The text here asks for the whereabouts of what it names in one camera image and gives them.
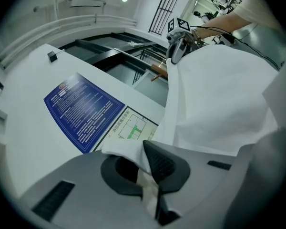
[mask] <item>black slot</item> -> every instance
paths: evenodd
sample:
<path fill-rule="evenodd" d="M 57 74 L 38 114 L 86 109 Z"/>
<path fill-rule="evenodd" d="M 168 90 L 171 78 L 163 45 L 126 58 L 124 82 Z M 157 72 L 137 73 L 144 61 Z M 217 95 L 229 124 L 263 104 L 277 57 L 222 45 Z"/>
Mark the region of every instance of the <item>black slot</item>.
<path fill-rule="evenodd" d="M 224 169 L 224 170 L 229 170 L 232 166 L 230 164 L 226 164 L 226 163 L 222 163 L 222 162 L 218 162 L 214 160 L 209 161 L 207 164 L 210 166 L 214 166 L 216 168 Z"/>
<path fill-rule="evenodd" d="M 74 186 L 73 183 L 61 181 L 32 209 L 32 211 L 43 219 L 50 221 Z"/>

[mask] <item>white fabric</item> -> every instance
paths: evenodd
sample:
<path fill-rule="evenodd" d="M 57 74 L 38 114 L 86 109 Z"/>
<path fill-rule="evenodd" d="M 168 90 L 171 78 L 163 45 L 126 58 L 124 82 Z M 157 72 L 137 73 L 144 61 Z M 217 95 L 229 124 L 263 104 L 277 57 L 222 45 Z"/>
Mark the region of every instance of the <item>white fabric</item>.
<path fill-rule="evenodd" d="M 102 153 L 122 156 L 134 162 L 141 170 L 151 175 L 151 168 L 144 151 L 142 140 L 107 138 Z"/>
<path fill-rule="evenodd" d="M 169 93 L 153 140 L 237 155 L 277 129 L 262 92 L 277 75 L 265 60 L 224 45 L 209 45 L 167 62 Z"/>
<path fill-rule="evenodd" d="M 281 28 L 265 0 L 243 0 L 233 12 L 246 21 Z"/>

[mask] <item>floor plan sign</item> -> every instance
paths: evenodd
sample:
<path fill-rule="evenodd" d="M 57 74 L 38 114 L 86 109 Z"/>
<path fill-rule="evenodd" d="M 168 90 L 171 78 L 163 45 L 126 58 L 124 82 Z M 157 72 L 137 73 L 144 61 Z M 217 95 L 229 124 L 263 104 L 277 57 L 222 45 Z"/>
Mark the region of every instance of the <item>floor plan sign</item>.
<path fill-rule="evenodd" d="M 102 149 L 104 139 L 106 138 L 151 140 L 157 127 L 158 125 L 153 121 L 145 118 L 130 107 L 126 107 L 94 151 Z"/>

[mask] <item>railing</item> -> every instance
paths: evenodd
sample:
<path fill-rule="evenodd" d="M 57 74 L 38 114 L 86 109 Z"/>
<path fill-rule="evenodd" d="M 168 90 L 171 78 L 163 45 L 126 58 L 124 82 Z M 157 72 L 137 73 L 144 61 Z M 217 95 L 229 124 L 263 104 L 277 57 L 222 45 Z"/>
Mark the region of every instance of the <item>railing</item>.
<path fill-rule="evenodd" d="M 2 52 L 0 52 L 0 62 L 6 68 L 15 58 L 22 54 L 26 49 L 37 47 L 38 42 L 42 40 L 47 43 L 46 39 L 63 31 L 100 24 L 118 24 L 119 26 L 135 27 L 136 21 L 128 18 L 111 16 L 111 15 L 83 15 L 74 16 L 44 24 L 36 29 L 29 31 L 19 37 Z"/>
<path fill-rule="evenodd" d="M 162 35 L 163 29 L 173 12 L 174 6 L 178 0 L 160 0 L 158 9 L 153 17 L 152 24 L 148 32 Z"/>

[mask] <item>gray floor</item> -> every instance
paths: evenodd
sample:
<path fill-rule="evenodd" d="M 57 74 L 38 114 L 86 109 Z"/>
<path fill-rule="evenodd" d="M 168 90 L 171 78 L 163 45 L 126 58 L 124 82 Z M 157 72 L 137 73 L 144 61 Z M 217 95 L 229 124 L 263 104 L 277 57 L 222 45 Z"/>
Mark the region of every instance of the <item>gray floor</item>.
<path fill-rule="evenodd" d="M 233 35 L 272 59 L 279 68 L 286 61 L 286 36 L 282 31 L 251 24 L 235 31 Z M 232 47 L 259 56 L 255 51 L 238 41 Z"/>

